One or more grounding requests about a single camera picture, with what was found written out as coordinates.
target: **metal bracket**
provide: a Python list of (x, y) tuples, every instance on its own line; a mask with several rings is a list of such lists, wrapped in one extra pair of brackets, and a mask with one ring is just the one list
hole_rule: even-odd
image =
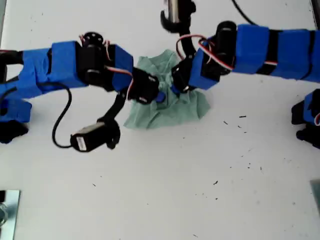
[(20, 191), (0, 191), (0, 240), (13, 240), (18, 214)]

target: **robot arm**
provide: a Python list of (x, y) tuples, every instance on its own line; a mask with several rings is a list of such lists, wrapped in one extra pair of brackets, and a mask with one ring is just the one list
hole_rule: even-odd
[[(110, 149), (118, 144), (120, 128), (115, 117), (126, 99), (142, 104), (164, 100), (165, 95), (158, 89), (158, 79), (133, 67), (133, 57), (121, 47), (105, 43), (103, 37), (95, 32), (88, 32), (80, 39), (82, 45), (68, 41), (54, 43), (51, 48), (0, 53), (3, 73), (6, 73), (7, 65), (23, 64), (22, 71), (13, 79), (6, 81), (6, 74), (2, 76), (0, 142), (9, 143), (28, 131), (24, 123), (30, 121), (31, 104), (22, 99), (52, 91), (66, 89), (69, 95), (69, 102), (54, 125), (52, 140), (60, 148), (73, 147), (80, 152), (90, 152), (104, 143)], [(72, 135), (70, 145), (58, 144), (55, 135), (71, 103), (69, 89), (89, 85), (117, 92), (114, 104), (96, 124)]]
[[(168, 0), (168, 18), (164, 11), (160, 15), (163, 28), (170, 33), (182, 30), (189, 33), (191, 14), (195, 12), (190, 10), (192, 4), (191, 0)], [(208, 90), (221, 76), (231, 72), (320, 83), (320, 31), (272, 30), (249, 22), (239, 26), (231, 21), (222, 22), (209, 38), (181, 36), (186, 58), (181, 57), (181, 62), (172, 69), (172, 91), (183, 94), (196, 88)], [(191, 37), (201, 38), (194, 54)], [(304, 130), (297, 132), (297, 138), (317, 148), (320, 148), (319, 106), (320, 89), (317, 89), (292, 108), (292, 124), (306, 124)]]

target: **metal plate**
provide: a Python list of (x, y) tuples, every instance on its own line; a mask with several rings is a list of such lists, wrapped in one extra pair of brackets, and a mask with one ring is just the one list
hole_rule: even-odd
[(0, 203), (6, 206), (7, 221), (0, 227), (0, 240), (13, 240), (17, 221), (19, 190), (0, 191)]

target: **crumpled cloth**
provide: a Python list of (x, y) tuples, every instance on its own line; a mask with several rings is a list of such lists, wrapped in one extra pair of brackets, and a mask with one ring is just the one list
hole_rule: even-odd
[(148, 58), (141, 56), (137, 67), (159, 79), (159, 90), (165, 93), (164, 102), (143, 105), (136, 101), (124, 126), (129, 129), (156, 129), (176, 126), (183, 123), (198, 121), (210, 109), (206, 96), (196, 90), (180, 94), (178, 97), (171, 90), (173, 78), (171, 69), (179, 62), (178, 56), (171, 50), (161, 55)]

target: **white table surface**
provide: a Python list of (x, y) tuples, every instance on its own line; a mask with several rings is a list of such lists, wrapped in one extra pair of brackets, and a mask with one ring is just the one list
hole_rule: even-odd
[[(196, 3), (193, 33), (212, 35), (223, 20), (245, 22), (230, 0)], [(238, 3), (261, 25), (315, 28), (309, 0)], [(97, 31), (137, 63), (175, 48), (177, 36), (160, 24), (162, 8), (162, 0), (8, 0), (1, 47), (45, 48)], [(0, 189), (22, 191), (15, 239), (319, 240), (310, 180), (320, 178), (320, 150), (297, 140), (302, 126), (291, 125), (291, 107), (317, 87), (230, 74), (205, 93), (212, 109), (200, 122), (121, 127), (115, 150), (90, 154), (51, 141), (66, 92), (32, 99), (29, 133), (0, 145)], [(114, 97), (95, 87), (73, 90), (59, 142), (94, 123)], [(120, 125), (129, 110), (127, 103)]]

